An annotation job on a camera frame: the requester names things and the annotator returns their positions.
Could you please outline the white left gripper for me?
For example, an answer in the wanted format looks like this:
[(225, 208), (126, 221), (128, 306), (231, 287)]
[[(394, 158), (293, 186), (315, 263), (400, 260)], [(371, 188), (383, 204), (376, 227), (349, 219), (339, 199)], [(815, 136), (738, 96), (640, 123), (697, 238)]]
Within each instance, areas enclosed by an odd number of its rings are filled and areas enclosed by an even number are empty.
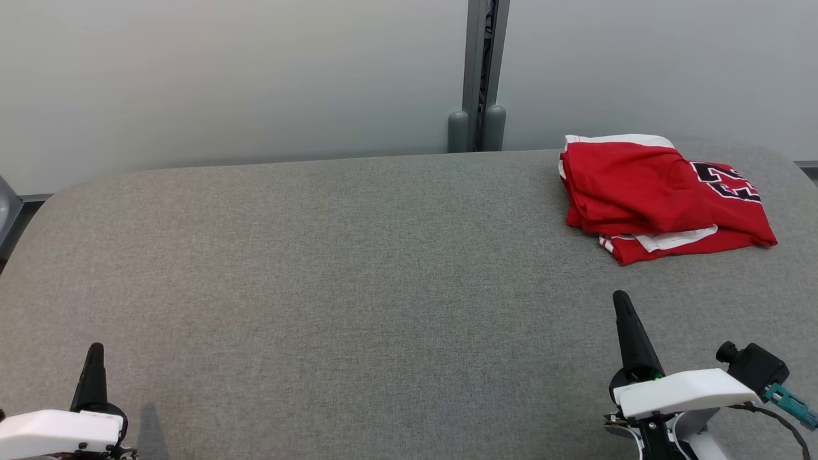
[(110, 452), (120, 442), (125, 418), (105, 414), (104, 346), (93, 343), (74, 390), (70, 411), (40, 410), (0, 422), (0, 460), (30, 460), (58, 454)]

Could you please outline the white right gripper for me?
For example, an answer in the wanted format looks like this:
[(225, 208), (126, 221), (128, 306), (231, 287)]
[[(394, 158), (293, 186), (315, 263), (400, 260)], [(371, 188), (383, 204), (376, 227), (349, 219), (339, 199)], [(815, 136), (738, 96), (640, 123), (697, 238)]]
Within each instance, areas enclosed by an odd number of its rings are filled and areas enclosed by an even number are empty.
[(614, 402), (625, 419), (760, 403), (753, 390), (722, 369), (678, 372), (664, 378), (665, 371), (630, 296), (614, 291), (613, 304), (622, 367), (612, 381), (633, 383), (613, 390)]

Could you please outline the red shorts with white stripe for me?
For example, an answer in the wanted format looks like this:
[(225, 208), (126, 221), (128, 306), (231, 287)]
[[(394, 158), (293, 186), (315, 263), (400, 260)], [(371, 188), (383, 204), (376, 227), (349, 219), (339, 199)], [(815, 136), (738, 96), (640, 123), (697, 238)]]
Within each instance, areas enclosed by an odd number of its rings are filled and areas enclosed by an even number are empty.
[(585, 233), (703, 238), (716, 232), (693, 167), (663, 137), (567, 135), (558, 172), (569, 196), (565, 222)]

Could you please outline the red white numbered jersey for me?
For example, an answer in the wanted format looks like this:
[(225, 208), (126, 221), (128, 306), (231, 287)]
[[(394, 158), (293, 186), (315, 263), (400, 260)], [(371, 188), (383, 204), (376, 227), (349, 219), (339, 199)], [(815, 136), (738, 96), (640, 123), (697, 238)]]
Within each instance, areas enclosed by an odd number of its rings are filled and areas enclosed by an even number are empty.
[(620, 265), (684, 254), (712, 254), (746, 247), (771, 248), (777, 238), (759, 191), (730, 165), (691, 161), (713, 226), (681, 233), (599, 236)]

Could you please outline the grey fabric sofa seat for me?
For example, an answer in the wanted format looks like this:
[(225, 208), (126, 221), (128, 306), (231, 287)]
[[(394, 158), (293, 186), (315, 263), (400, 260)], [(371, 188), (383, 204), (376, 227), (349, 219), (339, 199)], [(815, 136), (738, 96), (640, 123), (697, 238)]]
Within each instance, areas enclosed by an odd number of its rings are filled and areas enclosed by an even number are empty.
[(565, 225), (557, 151), (164, 169), (52, 196), (0, 274), (0, 408), (69, 407), (88, 347), (145, 460), (635, 460), (605, 432), (628, 292), (666, 372), (754, 342), (818, 409), (818, 187), (778, 245), (619, 266)]

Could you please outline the grey metal frame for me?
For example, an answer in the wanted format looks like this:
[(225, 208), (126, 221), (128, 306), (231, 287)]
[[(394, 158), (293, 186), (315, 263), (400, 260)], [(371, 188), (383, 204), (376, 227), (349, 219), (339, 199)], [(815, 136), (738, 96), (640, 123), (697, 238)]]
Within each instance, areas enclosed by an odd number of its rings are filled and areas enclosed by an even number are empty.
[(23, 201), (8, 182), (0, 176), (0, 249), (9, 238), (15, 221), (20, 215)]

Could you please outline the grey cylinder post foot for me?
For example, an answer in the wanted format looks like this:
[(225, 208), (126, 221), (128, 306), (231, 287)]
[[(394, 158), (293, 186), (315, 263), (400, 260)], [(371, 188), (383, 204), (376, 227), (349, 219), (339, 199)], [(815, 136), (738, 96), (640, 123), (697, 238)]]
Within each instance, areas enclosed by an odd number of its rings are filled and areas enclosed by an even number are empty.
[(447, 153), (470, 151), (470, 116), (465, 111), (455, 111), (447, 117)]
[(507, 111), (501, 105), (485, 110), (482, 123), (481, 151), (502, 151)]

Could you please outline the grey vertical post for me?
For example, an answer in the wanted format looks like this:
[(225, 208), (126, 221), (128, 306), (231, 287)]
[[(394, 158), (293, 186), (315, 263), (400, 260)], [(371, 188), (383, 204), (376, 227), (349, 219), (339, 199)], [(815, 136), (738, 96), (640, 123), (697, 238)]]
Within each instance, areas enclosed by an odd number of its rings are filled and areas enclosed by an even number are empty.
[(468, 0), (467, 46), (459, 111), (470, 116), (470, 151), (481, 151), (483, 114), (497, 101), (511, 0)]

